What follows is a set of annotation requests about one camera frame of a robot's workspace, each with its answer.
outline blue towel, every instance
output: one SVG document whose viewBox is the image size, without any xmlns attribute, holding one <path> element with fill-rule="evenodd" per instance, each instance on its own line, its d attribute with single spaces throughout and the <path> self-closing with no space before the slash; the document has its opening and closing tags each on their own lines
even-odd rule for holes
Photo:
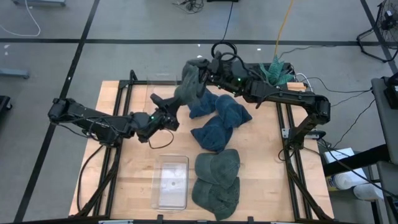
<svg viewBox="0 0 398 224">
<path fill-rule="evenodd" d="M 232 132 L 232 128 L 224 127 L 223 120 L 219 116 L 212 117 L 204 127 L 191 130 L 193 137 L 202 148 L 217 153 L 224 150 L 231 139 Z"/>
<path fill-rule="evenodd" d="M 193 119 L 214 112 L 216 110 L 217 98 L 217 95 L 212 94 L 206 88 L 205 93 L 199 101 L 194 101 L 188 104 L 188 107 L 191 110 L 191 112 L 189 113 L 189 117 Z"/>
<path fill-rule="evenodd" d="M 216 100 L 216 109 L 225 128 L 237 128 L 252 119 L 245 107 L 229 95 L 222 95 Z"/>
</svg>

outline clear plastic container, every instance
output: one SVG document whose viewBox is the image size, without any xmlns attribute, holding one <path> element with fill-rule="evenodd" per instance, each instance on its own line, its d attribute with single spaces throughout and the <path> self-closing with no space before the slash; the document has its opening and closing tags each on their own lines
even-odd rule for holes
<svg viewBox="0 0 398 224">
<path fill-rule="evenodd" d="M 151 207 L 164 210 L 184 210 L 188 195 L 187 156 L 159 156 L 152 179 Z"/>
</svg>

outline wooden table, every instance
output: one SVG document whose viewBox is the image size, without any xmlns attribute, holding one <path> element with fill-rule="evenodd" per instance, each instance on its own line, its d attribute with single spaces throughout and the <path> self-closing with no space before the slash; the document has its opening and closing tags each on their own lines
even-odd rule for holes
<svg viewBox="0 0 398 224">
<path fill-rule="evenodd" d="M 215 86 L 208 88 L 214 94 L 227 94 Z M 289 88 L 302 90 L 303 85 L 289 83 Z M 112 114 L 117 89 L 118 81 L 104 81 L 96 110 Z M 174 89 L 175 86 L 134 85 L 130 111 L 152 113 L 155 105 L 149 98 L 150 94 L 156 93 L 163 98 L 168 98 L 172 97 Z M 238 174 L 241 180 L 239 204 L 236 211 L 227 220 L 247 221 L 248 216 L 252 216 L 256 221 L 293 221 L 286 168 L 284 162 L 278 160 L 277 157 L 278 152 L 282 149 L 282 141 L 275 103 L 264 102 L 256 110 L 256 104 L 246 103 L 241 97 L 236 100 L 246 107 L 253 120 L 234 129 L 232 138 L 227 145 L 227 148 L 238 150 L 241 158 L 241 168 Z M 293 106 L 292 111 L 296 124 L 299 124 L 307 116 L 301 107 Z M 180 127 L 174 133 L 173 143 L 166 148 L 153 150 L 148 144 L 141 144 L 135 136 L 124 140 L 111 218 L 154 220 L 158 214 L 163 214 L 165 220 L 215 220 L 212 213 L 200 208 L 191 199 L 192 187 L 197 179 L 194 171 L 195 158 L 198 154 L 209 151 L 202 149 L 190 133 L 191 129 L 202 127 L 214 114 L 197 119 L 190 119 L 188 114 L 187 106 L 179 109 L 177 118 Z M 170 139 L 170 133 L 158 131 L 151 138 L 151 143 L 154 147 L 161 146 L 167 144 Z M 317 142 L 314 140 L 306 140 L 305 147 L 318 151 Z M 97 148 L 98 143 L 89 139 L 83 161 Z M 181 154 L 189 158 L 188 202 L 187 208 L 180 212 L 158 211 L 150 207 L 155 158 L 163 154 Z M 80 196 L 81 206 L 88 201 L 98 186 L 103 156 L 104 150 L 89 162 L 84 171 Z M 333 212 L 319 155 L 302 150 L 301 156 L 308 191 L 326 214 L 332 217 Z M 296 191 L 300 215 L 304 217 L 302 196 L 298 188 Z M 107 195 L 107 190 L 105 190 L 102 202 L 106 201 Z M 75 192 L 70 214 L 76 212 Z"/>
</svg>

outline gray floor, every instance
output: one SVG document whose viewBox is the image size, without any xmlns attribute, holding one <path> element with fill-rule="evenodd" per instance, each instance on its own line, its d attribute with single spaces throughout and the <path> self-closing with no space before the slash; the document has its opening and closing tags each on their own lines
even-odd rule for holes
<svg viewBox="0 0 398 224">
<path fill-rule="evenodd" d="M 220 39 L 230 9 L 228 2 L 205 4 L 201 13 L 186 15 L 172 0 L 101 0 L 89 39 Z M 34 5 L 31 9 L 42 28 L 40 38 L 78 39 L 93 0 L 67 0 L 67 7 Z M 368 0 L 373 16 L 378 0 Z M 235 4 L 226 39 L 275 40 L 289 0 L 242 0 Z M 23 34 L 35 33 L 23 5 L 0 2 L 0 24 Z M 355 40 L 370 28 L 359 0 L 306 0 L 295 2 L 282 40 Z M 0 30 L 0 38 L 13 36 Z M 367 37 L 375 41 L 375 35 Z M 13 110 L 0 126 L 0 223 L 12 222 L 49 126 L 47 112 L 58 97 L 77 44 L 0 44 L 0 67 L 28 69 L 28 80 L 0 77 L 0 95 L 12 97 Z M 237 45 L 246 62 L 270 62 L 274 45 Z M 279 52 L 294 45 L 280 45 Z M 158 73 L 179 77 L 186 60 L 211 58 L 211 45 L 86 44 L 68 97 L 95 107 L 102 80 L 120 80 L 134 69 L 140 79 Z M 380 47 L 367 47 L 383 55 Z M 392 75 L 387 63 L 363 55 L 359 47 L 323 47 L 296 51 L 283 59 L 296 72 L 320 77 L 335 90 L 366 90 L 370 80 Z M 351 94 L 330 93 L 317 80 L 314 90 L 336 103 Z M 337 142 L 357 115 L 373 100 L 365 93 L 332 108 L 332 120 L 319 127 L 326 140 Z M 364 151 L 384 143 L 375 105 L 361 117 L 339 147 Z M 68 215 L 86 141 L 57 128 L 30 201 L 25 221 Z M 333 210 L 341 221 L 373 223 L 370 203 L 332 195 Z"/>
</svg>

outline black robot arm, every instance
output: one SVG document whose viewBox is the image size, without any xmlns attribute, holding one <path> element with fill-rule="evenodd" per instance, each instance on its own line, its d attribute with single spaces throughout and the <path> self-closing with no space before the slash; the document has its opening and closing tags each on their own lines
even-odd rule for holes
<svg viewBox="0 0 398 224">
<path fill-rule="evenodd" d="M 176 131 L 179 126 L 178 98 L 163 100 L 156 94 L 150 98 L 158 106 L 153 114 L 137 112 L 127 116 L 111 116 L 87 108 L 73 99 L 56 98 L 48 116 L 52 123 L 73 123 L 81 127 L 84 134 L 105 146 L 116 146 L 121 138 L 130 138 L 134 134 L 137 134 L 140 142 L 147 142 L 157 130 Z"/>
<path fill-rule="evenodd" d="M 292 149 L 302 149 L 304 137 L 318 124 L 330 121 L 330 102 L 321 95 L 312 92 L 283 90 L 279 86 L 269 84 L 266 77 L 247 68 L 239 56 L 243 73 L 234 73 L 234 62 L 224 61 L 221 58 L 229 53 L 216 53 L 211 62 L 202 63 L 200 68 L 201 88 L 197 96 L 204 93 L 206 84 L 212 83 L 220 89 L 233 93 L 235 97 L 242 96 L 248 103 L 257 103 L 260 107 L 264 101 L 297 105 L 305 109 L 308 116 L 297 127 L 289 130 L 288 146 Z"/>
</svg>

